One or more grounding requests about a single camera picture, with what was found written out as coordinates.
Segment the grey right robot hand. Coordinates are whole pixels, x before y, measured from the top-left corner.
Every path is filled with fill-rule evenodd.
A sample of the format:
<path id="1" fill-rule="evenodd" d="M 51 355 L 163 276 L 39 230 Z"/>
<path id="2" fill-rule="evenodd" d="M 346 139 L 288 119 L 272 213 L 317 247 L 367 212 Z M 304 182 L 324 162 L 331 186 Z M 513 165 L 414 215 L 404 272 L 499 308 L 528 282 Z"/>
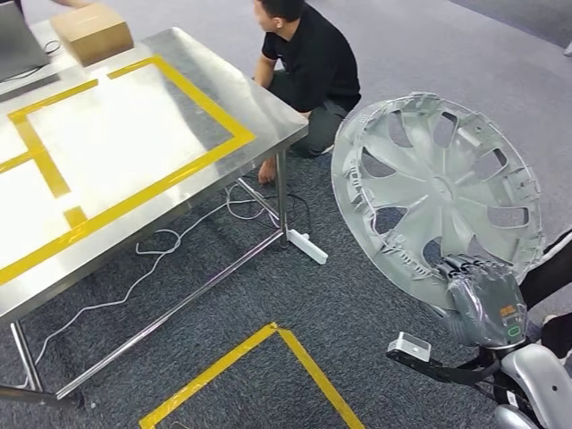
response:
<path id="1" fill-rule="evenodd" d="M 444 257 L 437 269 L 454 308 L 434 311 L 460 344 L 507 349 L 525 340 L 527 306 L 509 266 L 457 255 Z"/>

